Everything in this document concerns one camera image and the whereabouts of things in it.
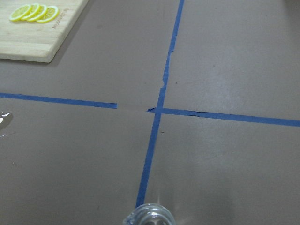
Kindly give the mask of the lemon slice four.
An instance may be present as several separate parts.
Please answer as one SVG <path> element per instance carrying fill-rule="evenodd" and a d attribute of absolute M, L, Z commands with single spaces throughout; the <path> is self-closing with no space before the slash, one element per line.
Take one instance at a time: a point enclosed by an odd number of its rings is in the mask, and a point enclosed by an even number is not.
<path fill-rule="evenodd" d="M 25 4 L 18 7 L 14 12 L 9 16 L 9 20 L 12 22 L 16 22 L 21 20 L 24 16 L 28 15 L 31 12 L 32 5 Z"/>

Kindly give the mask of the lemon slice three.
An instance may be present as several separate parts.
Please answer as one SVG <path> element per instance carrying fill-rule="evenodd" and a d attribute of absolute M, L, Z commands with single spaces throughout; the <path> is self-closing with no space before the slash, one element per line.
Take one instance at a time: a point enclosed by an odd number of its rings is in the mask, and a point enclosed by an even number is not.
<path fill-rule="evenodd" d="M 36 15 L 40 9 L 41 5 L 38 3 L 27 4 L 22 6 L 23 16 L 21 17 L 21 21 L 26 21 Z"/>

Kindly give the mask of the glass measuring cup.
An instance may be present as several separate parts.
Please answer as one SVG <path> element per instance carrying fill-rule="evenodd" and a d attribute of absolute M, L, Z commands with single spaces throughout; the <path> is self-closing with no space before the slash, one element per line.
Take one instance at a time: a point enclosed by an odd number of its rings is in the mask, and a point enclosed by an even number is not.
<path fill-rule="evenodd" d="M 126 218 L 123 225 L 176 225 L 172 213 L 157 203 L 146 203 L 135 208 Z"/>

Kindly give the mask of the lemon slice one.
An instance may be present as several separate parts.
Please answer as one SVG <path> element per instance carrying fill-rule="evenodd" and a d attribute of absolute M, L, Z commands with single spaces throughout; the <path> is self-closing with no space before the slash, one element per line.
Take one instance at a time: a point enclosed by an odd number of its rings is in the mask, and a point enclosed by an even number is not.
<path fill-rule="evenodd" d="M 53 19 L 55 19 L 58 14 L 59 14 L 59 9 L 57 6 L 48 6 L 46 13 L 42 17 L 37 19 L 36 22 L 38 22 L 38 23 L 50 22 Z"/>

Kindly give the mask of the wooden cutting board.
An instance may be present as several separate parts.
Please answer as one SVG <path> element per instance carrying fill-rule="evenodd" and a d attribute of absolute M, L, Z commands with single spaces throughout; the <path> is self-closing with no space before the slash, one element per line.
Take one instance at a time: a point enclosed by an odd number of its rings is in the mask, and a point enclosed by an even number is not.
<path fill-rule="evenodd" d="M 2 0 L 0 2 L 1 59 L 49 63 L 68 36 L 86 0 L 40 0 L 39 4 L 57 6 L 58 16 L 46 23 L 13 22 L 10 15 L 32 0 Z"/>

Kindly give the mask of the lemon slice two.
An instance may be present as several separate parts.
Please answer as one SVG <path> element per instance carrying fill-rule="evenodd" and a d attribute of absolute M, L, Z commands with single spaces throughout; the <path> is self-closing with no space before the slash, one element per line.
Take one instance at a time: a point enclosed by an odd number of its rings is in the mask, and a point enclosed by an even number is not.
<path fill-rule="evenodd" d="M 31 17 L 26 19 L 26 21 L 34 22 L 34 21 L 40 19 L 41 17 L 43 17 L 46 14 L 47 9 L 48 9 L 47 5 L 40 5 L 38 7 L 37 11 Z"/>

